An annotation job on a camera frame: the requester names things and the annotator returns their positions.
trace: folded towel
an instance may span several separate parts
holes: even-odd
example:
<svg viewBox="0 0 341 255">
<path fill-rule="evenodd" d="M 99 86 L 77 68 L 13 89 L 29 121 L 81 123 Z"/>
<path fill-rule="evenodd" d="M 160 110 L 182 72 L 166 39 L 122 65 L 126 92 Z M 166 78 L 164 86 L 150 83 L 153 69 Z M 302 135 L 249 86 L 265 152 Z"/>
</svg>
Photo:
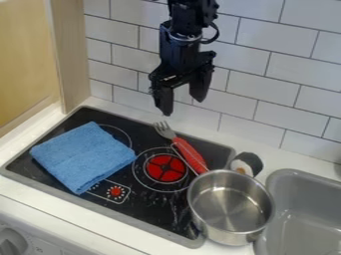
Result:
<svg viewBox="0 0 341 255">
<path fill-rule="evenodd" d="M 136 159 L 135 153 L 95 123 L 32 147 L 31 155 L 64 185 L 82 194 Z"/>
</svg>

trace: black stovetop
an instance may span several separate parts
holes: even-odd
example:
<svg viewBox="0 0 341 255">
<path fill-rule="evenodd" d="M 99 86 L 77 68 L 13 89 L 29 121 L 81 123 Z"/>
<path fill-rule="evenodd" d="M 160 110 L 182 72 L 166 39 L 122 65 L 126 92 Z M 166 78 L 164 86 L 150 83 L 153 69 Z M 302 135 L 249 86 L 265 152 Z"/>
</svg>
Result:
<svg viewBox="0 0 341 255">
<path fill-rule="evenodd" d="M 96 122 L 114 138 L 130 146 L 135 151 L 137 160 L 80 196 L 69 191 L 35 161 L 29 154 L 31 147 L 7 165 L 4 175 L 9 171 L 10 177 L 22 180 L 23 183 L 57 196 L 63 194 L 63 198 L 105 215 L 122 219 L 126 223 L 182 245 L 199 246 L 201 242 L 199 240 L 202 238 L 200 239 L 198 231 L 191 223 L 185 198 L 186 189 L 195 178 L 195 174 L 170 147 L 171 142 L 159 136 L 152 126 L 97 110 L 81 108 L 35 144 L 88 122 Z M 225 168 L 229 157 L 233 154 L 233 150 L 229 147 L 181 134 L 179 136 L 197 149 L 209 169 Z M 161 167 L 167 163 L 170 169 L 163 172 Z"/>
</svg>

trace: sink basin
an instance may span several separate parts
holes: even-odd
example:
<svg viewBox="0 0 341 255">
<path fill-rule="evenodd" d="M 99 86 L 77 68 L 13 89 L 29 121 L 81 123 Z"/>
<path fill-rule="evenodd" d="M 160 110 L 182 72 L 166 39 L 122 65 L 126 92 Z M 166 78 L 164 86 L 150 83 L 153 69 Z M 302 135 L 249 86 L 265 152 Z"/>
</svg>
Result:
<svg viewBox="0 0 341 255">
<path fill-rule="evenodd" d="M 256 255 L 341 254 L 341 182 L 283 169 L 266 186 L 275 216 L 254 244 Z"/>
</svg>

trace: metal pot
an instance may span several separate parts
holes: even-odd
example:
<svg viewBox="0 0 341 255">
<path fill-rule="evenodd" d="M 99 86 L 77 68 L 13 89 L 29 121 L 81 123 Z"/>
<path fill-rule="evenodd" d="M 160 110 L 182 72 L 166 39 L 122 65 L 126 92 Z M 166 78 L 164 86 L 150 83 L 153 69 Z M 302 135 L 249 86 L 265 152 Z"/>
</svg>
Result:
<svg viewBox="0 0 341 255">
<path fill-rule="evenodd" d="M 255 241 L 274 211 L 271 195 L 261 183 L 231 170 L 197 177 L 189 186 L 187 201 L 204 236 L 233 246 Z"/>
</svg>

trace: white tile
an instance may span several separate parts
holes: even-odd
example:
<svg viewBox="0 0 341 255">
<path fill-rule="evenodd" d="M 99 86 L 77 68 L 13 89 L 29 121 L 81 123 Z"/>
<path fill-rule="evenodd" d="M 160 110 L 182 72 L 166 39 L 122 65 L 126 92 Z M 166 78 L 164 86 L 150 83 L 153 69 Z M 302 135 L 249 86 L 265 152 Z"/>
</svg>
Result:
<svg viewBox="0 0 341 255">
<path fill-rule="evenodd" d="M 341 66 L 273 53 L 266 76 L 332 91 L 341 90 Z"/>
<path fill-rule="evenodd" d="M 109 18 L 110 0 L 84 0 L 84 13 Z"/>
<path fill-rule="evenodd" d="M 311 29 L 241 19 L 237 44 L 309 57 L 316 37 Z"/>
<path fill-rule="evenodd" d="M 87 37 L 122 44 L 138 46 L 138 27 L 122 22 L 85 16 Z"/>
<path fill-rule="evenodd" d="M 90 78 L 130 89 L 138 88 L 138 73 L 125 68 L 89 61 Z"/>
<path fill-rule="evenodd" d="M 174 102 L 173 113 L 167 120 L 174 120 L 191 126 L 217 130 L 218 113 Z"/>
<path fill-rule="evenodd" d="M 286 0 L 282 23 L 341 32 L 341 4 L 327 0 Z"/>
<path fill-rule="evenodd" d="M 228 82 L 228 92 L 258 100 L 294 105 L 299 85 L 281 82 L 264 77 L 231 72 Z"/>
<path fill-rule="evenodd" d="M 341 143 L 288 131 L 282 148 L 316 158 L 341 163 Z"/>
<path fill-rule="evenodd" d="M 110 84 L 101 83 L 90 80 L 91 95 L 103 100 L 113 100 L 113 86 Z"/>
<path fill-rule="evenodd" d="M 302 87 L 296 108 L 341 118 L 341 94 Z"/>
<path fill-rule="evenodd" d="M 293 108 L 259 102 L 255 120 L 280 128 L 322 135 L 328 118 Z"/>
<path fill-rule="evenodd" d="M 139 91 L 144 93 L 150 92 L 151 81 L 148 74 L 139 72 Z"/>
<path fill-rule="evenodd" d="M 113 45 L 113 64 L 145 73 L 152 72 L 159 64 L 159 54 Z"/>
<path fill-rule="evenodd" d="M 114 86 L 114 102 L 135 109 L 161 115 L 151 95 Z"/>
<path fill-rule="evenodd" d="M 239 18 L 225 15 L 218 15 L 218 19 L 214 20 L 218 26 L 220 36 L 217 40 L 226 43 L 234 43 Z M 212 38 L 215 35 L 215 30 L 211 27 L 203 30 L 204 38 Z"/>
<path fill-rule="evenodd" d="M 265 51 L 218 42 L 203 45 L 202 49 L 217 53 L 214 63 L 219 67 L 256 75 L 264 74 L 269 57 L 269 53 Z"/>
<path fill-rule="evenodd" d="M 323 137 L 341 142 L 341 120 L 331 118 Z"/>
<path fill-rule="evenodd" d="M 216 90 L 225 91 L 228 73 L 229 70 L 227 69 L 215 67 L 212 76 L 212 81 L 210 82 L 210 87 Z"/>
<path fill-rule="evenodd" d="M 174 90 L 174 99 L 179 102 L 191 104 L 191 95 L 189 94 L 189 85 L 185 84 Z"/>
<path fill-rule="evenodd" d="M 231 95 L 225 92 L 209 90 L 207 98 L 202 102 L 194 102 L 196 106 L 221 113 L 252 119 L 256 100 Z"/>
<path fill-rule="evenodd" d="M 97 40 L 87 39 L 88 58 L 92 60 L 112 62 L 110 44 Z"/>
<path fill-rule="evenodd" d="M 158 28 L 169 19 L 169 7 L 141 0 L 112 0 L 112 19 Z"/>
<path fill-rule="evenodd" d="M 222 115 L 219 131 L 279 147 L 284 129 Z"/>
<path fill-rule="evenodd" d="M 341 35 L 320 32 L 313 58 L 341 64 Z"/>
<path fill-rule="evenodd" d="M 255 18 L 278 21 L 283 0 L 218 0 L 219 12 Z"/>
<path fill-rule="evenodd" d="M 140 49 L 159 52 L 159 30 L 140 27 Z"/>
</svg>

